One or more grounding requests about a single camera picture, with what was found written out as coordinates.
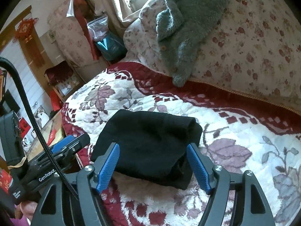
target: red box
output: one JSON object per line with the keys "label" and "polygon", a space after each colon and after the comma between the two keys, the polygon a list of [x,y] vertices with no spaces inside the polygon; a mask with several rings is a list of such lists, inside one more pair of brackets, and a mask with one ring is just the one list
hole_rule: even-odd
{"label": "red box", "polygon": [[9,175],[4,169],[0,168],[0,188],[2,188],[7,194],[11,180],[11,175]]}

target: black cable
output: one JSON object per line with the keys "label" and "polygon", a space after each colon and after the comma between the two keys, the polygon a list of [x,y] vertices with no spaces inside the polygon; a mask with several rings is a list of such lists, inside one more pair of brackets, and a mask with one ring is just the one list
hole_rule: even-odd
{"label": "black cable", "polygon": [[28,115],[28,118],[33,126],[34,131],[36,132],[36,135],[43,147],[43,149],[45,150],[45,153],[47,154],[51,164],[55,167],[56,172],[58,173],[58,175],[60,175],[61,180],[63,181],[63,183],[67,186],[67,188],[70,190],[70,192],[74,195],[74,197],[76,199],[78,199],[78,194],[76,192],[76,190],[73,188],[73,186],[70,184],[70,182],[68,181],[68,179],[66,178],[65,174],[63,173],[63,171],[61,170],[59,164],[57,163],[57,161],[55,160],[55,158],[53,157],[53,154],[51,152],[51,150],[49,149],[49,147],[46,144],[46,141],[38,127],[38,124],[34,118],[34,115],[32,113],[31,107],[29,105],[24,87],[22,85],[20,76],[16,70],[16,68],[13,66],[13,64],[7,60],[6,58],[0,57],[0,67],[3,67],[4,69],[6,69],[10,74],[11,77],[14,80],[14,83],[16,84],[17,90],[19,92],[19,95],[21,97],[21,100],[23,102],[25,111]]}

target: black towel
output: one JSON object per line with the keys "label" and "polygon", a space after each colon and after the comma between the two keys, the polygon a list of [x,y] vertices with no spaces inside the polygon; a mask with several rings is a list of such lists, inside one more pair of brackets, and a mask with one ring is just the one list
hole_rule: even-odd
{"label": "black towel", "polygon": [[199,144],[202,131],[192,117],[119,110],[99,135],[91,161],[116,142],[120,146],[120,158],[115,171],[187,189],[192,170],[186,158],[186,147],[190,143]]}

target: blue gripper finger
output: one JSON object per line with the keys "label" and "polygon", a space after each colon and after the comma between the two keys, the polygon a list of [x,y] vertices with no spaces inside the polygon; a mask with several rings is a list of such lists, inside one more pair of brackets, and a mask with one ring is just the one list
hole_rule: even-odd
{"label": "blue gripper finger", "polygon": [[66,138],[62,139],[60,142],[55,144],[51,149],[51,152],[55,154],[61,151],[63,147],[65,147],[68,143],[71,143],[73,140],[75,140],[75,137],[73,137],[72,135],[67,136]]}
{"label": "blue gripper finger", "polygon": [[204,190],[206,194],[210,194],[213,189],[210,185],[213,177],[209,175],[209,172],[212,172],[213,163],[211,161],[208,162],[208,159],[210,158],[202,155],[195,144],[189,144],[186,153],[190,167],[197,178],[200,188]]}
{"label": "blue gripper finger", "polygon": [[119,155],[120,155],[119,145],[115,144],[110,155],[108,156],[108,159],[104,163],[98,175],[98,185],[96,187],[98,193],[101,193],[104,189],[108,188],[110,179],[113,175],[114,169],[119,159]]}

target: wooden door frame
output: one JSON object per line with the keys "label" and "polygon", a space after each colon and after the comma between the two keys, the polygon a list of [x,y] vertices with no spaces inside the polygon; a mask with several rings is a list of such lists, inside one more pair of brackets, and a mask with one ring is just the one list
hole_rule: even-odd
{"label": "wooden door frame", "polygon": [[0,156],[0,168],[4,169],[7,173],[9,173],[9,169],[7,167],[6,161]]}
{"label": "wooden door frame", "polygon": [[[28,6],[25,10],[23,10],[16,18],[14,18],[0,33],[0,52],[14,38],[15,33],[16,33],[15,26],[30,13],[31,13],[31,5]],[[46,54],[46,51],[39,39],[39,36],[38,36],[35,28],[33,28],[32,34],[33,34],[34,40],[36,41],[41,54],[43,55],[44,60],[47,62],[51,62],[50,58]],[[48,84],[45,84],[44,79],[37,78],[37,76],[34,73],[34,70],[32,69],[31,58],[30,58],[29,54],[26,52],[26,50],[24,49],[24,45],[22,45],[22,42],[20,42],[20,47],[21,47],[23,55],[27,61],[27,64],[28,64],[31,72],[35,76],[37,82],[41,85],[41,87],[45,90],[45,92],[50,96],[50,91],[52,90],[52,88]]]}

